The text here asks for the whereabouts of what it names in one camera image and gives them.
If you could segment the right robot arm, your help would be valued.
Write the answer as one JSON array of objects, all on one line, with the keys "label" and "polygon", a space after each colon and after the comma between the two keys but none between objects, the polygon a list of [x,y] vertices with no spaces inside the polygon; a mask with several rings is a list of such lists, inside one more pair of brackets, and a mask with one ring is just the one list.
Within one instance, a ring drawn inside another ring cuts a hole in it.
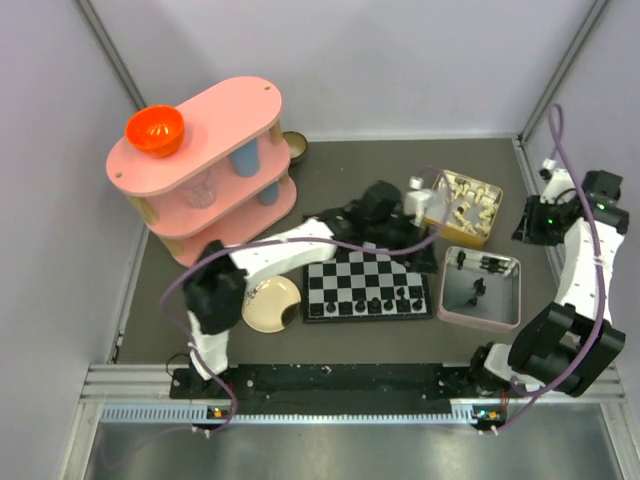
[{"label": "right robot arm", "polygon": [[551,160],[539,172],[546,187],[531,195],[512,237],[523,243],[563,246],[565,259],[555,299],[510,345],[476,350],[466,380],[476,394],[508,391],[513,377],[526,392],[554,388],[581,396],[622,351],[626,336],[611,324],[608,291],[613,263],[629,227],[619,208],[620,176],[585,174],[575,190],[569,172]]}]

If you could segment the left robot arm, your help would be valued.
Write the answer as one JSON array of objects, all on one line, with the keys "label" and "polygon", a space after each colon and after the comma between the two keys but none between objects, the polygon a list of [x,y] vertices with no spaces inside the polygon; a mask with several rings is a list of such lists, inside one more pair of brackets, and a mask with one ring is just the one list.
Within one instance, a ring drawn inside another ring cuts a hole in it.
[{"label": "left robot arm", "polygon": [[378,181],[361,198],[312,214],[286,232],[233,246],[208,243],[161,298],[183,292],[194,387],[209,397],[226,387],[229,332],[240,319],[246,292],[263,281],[330,260],[338,249],[389,255],[414,272],[436,272],[437,236],[426,234],[423,222],[429,208],[445,204],[442,194],[423,188],[417,177],[406,193]]}]

